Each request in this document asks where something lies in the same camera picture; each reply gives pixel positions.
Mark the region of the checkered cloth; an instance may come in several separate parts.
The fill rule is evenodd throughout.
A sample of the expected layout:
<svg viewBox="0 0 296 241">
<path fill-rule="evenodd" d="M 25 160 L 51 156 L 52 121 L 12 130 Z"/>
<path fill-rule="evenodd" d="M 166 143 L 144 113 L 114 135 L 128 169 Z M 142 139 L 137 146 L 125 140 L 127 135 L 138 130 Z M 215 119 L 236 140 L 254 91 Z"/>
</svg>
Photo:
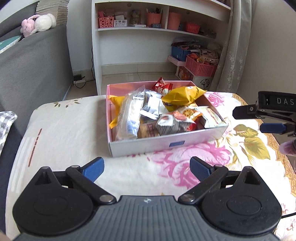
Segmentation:
<svg viewBox="0 0 296 241">
<path fill-rule="evenodd" d="M 3 151 L 6 139 L 10 132 L 11 126 L 16 121 L 18 116 L 12 111 L 1 111 L 0 116 L 0 154 Z"/>
</svg>

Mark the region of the salmon pink cup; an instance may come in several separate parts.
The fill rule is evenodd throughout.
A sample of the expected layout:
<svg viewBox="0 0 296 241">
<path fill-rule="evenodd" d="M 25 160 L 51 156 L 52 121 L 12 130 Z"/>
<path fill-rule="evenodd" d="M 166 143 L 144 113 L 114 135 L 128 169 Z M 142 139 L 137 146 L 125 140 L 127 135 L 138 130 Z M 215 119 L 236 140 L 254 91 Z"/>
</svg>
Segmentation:
<svg viewBox="0 0 296 241">
<path fill-rule="evenodd" d="M 182 15 L 179 13 L 169 12 L 167 29 L 177 31 L 181 22 Z"/>
</svg>

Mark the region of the white decorated storage box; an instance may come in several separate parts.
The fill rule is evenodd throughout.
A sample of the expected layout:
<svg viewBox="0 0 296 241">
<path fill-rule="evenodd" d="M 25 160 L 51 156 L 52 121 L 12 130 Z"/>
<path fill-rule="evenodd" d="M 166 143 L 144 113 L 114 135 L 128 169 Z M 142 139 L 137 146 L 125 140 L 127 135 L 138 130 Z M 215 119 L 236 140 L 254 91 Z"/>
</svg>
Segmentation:
<svg viewBox="0 0 296 241">
<path fill-rule="evenodd" d="M 176 70 L 176 76 L 180 80 L 192 81 L 197 87 L 203 90 L 209 90 L 212 77 L 196 76 L 184 66 L 178 66 Z"/>
</svg>

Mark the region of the brown biscuit clear packet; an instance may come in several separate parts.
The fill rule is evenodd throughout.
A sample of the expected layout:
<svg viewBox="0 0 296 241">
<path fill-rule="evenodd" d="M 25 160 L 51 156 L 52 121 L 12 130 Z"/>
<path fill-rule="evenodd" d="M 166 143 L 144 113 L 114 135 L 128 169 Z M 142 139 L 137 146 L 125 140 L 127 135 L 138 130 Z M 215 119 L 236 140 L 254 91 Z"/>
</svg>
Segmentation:
<svg viewBox="0 0 296 241">
<path fill-rule="evenodd" d="M 159 132 L 156 129 L 156 122 L 141 123 L 138 130 L 138 138 L 159 137 Z"/>
</svg>

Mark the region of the lotus root snack packet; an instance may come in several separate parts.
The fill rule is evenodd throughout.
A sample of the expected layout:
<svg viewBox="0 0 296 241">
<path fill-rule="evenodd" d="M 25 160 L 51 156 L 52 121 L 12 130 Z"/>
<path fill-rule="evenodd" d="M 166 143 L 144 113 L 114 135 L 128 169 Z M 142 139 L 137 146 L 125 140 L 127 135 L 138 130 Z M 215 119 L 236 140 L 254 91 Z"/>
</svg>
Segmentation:
<svg viewBox="0 0 296 241">
<path fill-rule="evenodd" d="M 178 112 L 191 119 L 194 122 L 197 122 L 203 114 L 198 111 L 196 106 L 182 106 L 178 109 Z"/>
</svg>

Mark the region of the pink cardboard box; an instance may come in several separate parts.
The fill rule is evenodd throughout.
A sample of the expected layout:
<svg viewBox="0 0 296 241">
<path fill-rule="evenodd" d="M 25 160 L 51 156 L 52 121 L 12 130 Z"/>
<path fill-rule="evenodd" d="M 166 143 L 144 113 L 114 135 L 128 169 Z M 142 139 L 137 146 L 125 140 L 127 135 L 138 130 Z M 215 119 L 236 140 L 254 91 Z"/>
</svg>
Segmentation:
<svg viewBox="0 0 296 241">
<path fill-rule="evenodd" d="M 106 87 L 106 97 L 111 95 L 125 96 L 126 94 L 133 92 L 143 86 L 145 86 L 147 89 L 150 89 L 154 83 L 154 81 L 141 81 L 110 84 Z M 224 126 L 197 130 L 193 132 L 123 141 L 117 141 L 115 139 L 115 128 L 112 130 L 107 128 L 108 147 L 112 157 L 162 151 L 171 148 L 178 148 L 218 140 L 222 137 L 227 127 L 228 125 L 225 124 Z"/>
</svg>

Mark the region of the pink white plush toy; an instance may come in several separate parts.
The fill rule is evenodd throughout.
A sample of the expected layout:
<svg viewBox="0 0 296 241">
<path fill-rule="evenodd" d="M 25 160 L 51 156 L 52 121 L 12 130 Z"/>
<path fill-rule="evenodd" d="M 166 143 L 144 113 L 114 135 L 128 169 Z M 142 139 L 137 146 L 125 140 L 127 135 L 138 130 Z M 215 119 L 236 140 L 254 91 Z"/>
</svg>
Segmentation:
<svg viewBox="0 0 296 241">
<path fill-rule="evenodd" d="M 33 15 L 22 21 L 20 32 L 26 38 L 37 32 L 55 28 L 56 24 L 56 18 L 52 14 Z"/>
</svg>

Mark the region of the red candy packet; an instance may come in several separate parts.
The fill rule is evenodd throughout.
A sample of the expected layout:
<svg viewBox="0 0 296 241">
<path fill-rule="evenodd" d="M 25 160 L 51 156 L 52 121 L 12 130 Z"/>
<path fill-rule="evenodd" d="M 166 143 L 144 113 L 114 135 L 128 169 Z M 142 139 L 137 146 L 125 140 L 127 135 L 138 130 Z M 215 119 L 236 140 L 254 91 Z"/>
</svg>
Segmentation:
<svg viewBox="0 0 296 241">
<path fill-rule="evenodd" d="M 162 77 L 152 86 L 152 90 L 161 94 L 162 96 L 167 95 L 173 88 L 172 83 L 165 82 Z"/>
</svg>

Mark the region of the small pink perforated basket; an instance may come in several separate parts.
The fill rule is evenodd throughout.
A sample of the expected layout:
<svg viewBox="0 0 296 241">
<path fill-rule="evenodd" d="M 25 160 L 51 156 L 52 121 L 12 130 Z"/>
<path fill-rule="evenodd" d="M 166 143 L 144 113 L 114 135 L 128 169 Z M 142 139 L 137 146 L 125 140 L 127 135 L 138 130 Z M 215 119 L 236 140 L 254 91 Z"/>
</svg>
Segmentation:
<svg viewBox="0 0 296 241">
<path fill-rule="evenodd" d="M 114 25 L 114 17 L 107 16 L 107 17 L 99 17 L 98 18 L 99 28 L 113 28 Z"/>
</svg>

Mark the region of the white yellow snack packet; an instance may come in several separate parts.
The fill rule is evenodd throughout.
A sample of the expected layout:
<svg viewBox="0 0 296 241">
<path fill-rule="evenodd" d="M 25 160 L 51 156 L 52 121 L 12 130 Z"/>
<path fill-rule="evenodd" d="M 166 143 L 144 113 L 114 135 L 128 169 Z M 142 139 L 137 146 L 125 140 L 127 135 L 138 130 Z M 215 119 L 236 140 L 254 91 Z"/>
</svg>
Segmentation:
<svg viewBox="0 0 296 241">
<path fill-rule="evenodd" d="M 199 123 L 203 126 L 203 128 L 227 126 L 226 122 L 223 121 L 210 107 L 198 106 L 196 110 L 202 114 L 199 119 Z"/>
</svg>

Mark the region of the white bookshelf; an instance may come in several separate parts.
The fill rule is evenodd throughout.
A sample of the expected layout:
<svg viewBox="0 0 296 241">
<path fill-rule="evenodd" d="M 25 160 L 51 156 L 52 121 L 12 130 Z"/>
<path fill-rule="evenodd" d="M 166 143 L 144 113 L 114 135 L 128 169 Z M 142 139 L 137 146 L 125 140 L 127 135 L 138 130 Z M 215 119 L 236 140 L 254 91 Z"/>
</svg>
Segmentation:
<svg viewBox="0 0 296 241">
<path fill-rule="evenodd" d="M 127 13 L 128 18 L 133 10 L 139 10 L 140 22 L 146 24 L 150 8 L 161 10 L 160 28 L 99 26 L 99 13 L 106 10 Z M 231 7 L 219 1 L 92 1 L 92 51 L 98 94 L 102 94 L 105 87 L 104 75 L 173 71 L 167 57 L 176 38 L 212 40 L 207 36 L 168 29 L 170 13 L 181 14 L 183 22 L 201 23 L 213 30 L 217 33 L 215 41 L 223 44 L 230 12 Z"/>
</svg>

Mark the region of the floral tablecloth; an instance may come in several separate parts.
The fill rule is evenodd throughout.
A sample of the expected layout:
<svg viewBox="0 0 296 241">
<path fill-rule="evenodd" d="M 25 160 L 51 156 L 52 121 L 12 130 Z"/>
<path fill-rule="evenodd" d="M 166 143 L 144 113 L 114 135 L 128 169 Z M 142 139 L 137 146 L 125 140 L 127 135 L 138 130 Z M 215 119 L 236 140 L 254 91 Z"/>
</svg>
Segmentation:
<svg viewBox="0 0 296 241">
<path fill-rule="evenodd" d="M 3 220 L 6 235 L 15 238 L 19 234 L 12 215 L 13 205 L 43 166 L 63 171 L 102 157 L 105 169 L 96 183 L 114 196 L 179 197 L 198 184 L 189 168 L 193 156 L 231 170 L 253 166 L 285 215 L 276 235 L 279 238 L 295 235 L 295 172 L 288 158 L 279 152 L 278 142 L 272 135 L 259 131 L 258 120 L 233 119 L 234 107 L 245 104 L 237 94 L 207 92 L 206 97 L 228 124 L 221 139 L 120 158 L 113 158 L 108 148 L 105 96 L 48 103 L 35 109 L 10 175 Z"/>
</svg>

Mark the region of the pink plastic basket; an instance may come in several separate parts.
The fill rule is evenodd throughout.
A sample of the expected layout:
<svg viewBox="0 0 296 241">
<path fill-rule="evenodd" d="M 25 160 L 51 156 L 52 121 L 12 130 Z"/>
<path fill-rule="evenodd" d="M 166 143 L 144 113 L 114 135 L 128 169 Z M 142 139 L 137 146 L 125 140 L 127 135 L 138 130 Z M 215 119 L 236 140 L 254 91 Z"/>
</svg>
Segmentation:
<svg viewBox="0 0 296 241">
<path fill-rule="evenodd" d="M 186 68 L 196 76 L 214 77 L 217 66 L 198 63 L 195 59 L 187 55 Z"/>
</svg>

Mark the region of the large yellow snack bag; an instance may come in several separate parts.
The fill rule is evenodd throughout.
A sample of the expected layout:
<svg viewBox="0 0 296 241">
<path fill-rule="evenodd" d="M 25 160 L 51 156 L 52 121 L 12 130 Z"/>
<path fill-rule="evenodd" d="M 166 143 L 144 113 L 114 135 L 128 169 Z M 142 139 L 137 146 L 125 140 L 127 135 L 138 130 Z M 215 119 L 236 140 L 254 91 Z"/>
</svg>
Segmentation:
<svg viewBox="0 0 296 241">
<path fill-rule="evenodd" d="M 196 86 L 182 86 L 171 90 L 163 96 L 162 102 L 166 109 L 171 112 L 182 106 L 189 106 L 205 92 L 206 90 Z"/>
</svg>

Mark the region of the clear rice cracker packet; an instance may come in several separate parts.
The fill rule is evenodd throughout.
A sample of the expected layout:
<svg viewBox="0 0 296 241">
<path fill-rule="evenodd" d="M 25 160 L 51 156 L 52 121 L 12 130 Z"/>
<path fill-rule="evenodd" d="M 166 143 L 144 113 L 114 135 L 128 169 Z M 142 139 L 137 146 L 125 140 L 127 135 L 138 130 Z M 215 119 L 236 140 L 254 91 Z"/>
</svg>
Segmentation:
<svg viewBox="0 0 296 241">
<path fill-rule="evenodd" d="M 144 85 L 125 96 L 117 118 L 115 138 L 117 141 L 137 139 L 144 98 Z"/>
</svg>

